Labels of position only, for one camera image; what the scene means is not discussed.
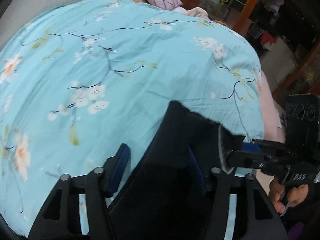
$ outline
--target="blue bed sheet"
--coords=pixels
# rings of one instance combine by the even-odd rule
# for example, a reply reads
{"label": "blue bed sheet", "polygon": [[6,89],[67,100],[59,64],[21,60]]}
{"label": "blue bed sheet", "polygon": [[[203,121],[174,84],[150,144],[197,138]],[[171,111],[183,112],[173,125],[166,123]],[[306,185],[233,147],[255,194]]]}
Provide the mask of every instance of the blue bed sheet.
{"label": "blue bed sheet", "polygon": [[60,175],[87,174],[121,143],[132,171],[170,100],[246,140],[263,138],[259,59],[243,37],[205,19],[84,0],[33,19],[0,59],[0,212],[19,234]]}

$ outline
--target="orange flower print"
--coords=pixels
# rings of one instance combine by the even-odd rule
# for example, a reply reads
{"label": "orange flower print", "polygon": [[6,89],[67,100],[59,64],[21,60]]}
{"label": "orange flower print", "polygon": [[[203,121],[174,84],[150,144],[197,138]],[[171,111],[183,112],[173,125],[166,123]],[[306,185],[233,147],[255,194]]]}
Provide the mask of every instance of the orange flower print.
{"label": "orange flower print", "polygon": [[0,74],[0,84],[2,84],[4,81],[7,81],[8,83],[11,82],[14,77],[14,70],[16,66],[21,63],[21,61],[22,56],[20,56],[19,52],[13,58],[6,60],[4,69]]}
{"label": "orange flower print", "polygon": [[16,152],[14,155],[15,168],[20,173],[24,181],[28,179],[27,170],[30,166],[30,154],[27,135],[21,136],[18,132],[16,135]]}

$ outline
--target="person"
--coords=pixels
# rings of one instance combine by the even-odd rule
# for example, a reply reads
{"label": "person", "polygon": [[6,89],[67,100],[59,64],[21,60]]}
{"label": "person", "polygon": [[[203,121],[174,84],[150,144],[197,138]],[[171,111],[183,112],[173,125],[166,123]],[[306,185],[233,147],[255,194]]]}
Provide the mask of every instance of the person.
{"label": "person", "polygon": [[[270,182],[269,197],[278,213],[285,209],[280,201],[285,187],[278,178]],[[320,238],[320,183],[292,187],[288,191],[288,201],[292,202],[281,217],[288,232],[289,240],[316,240]]]}

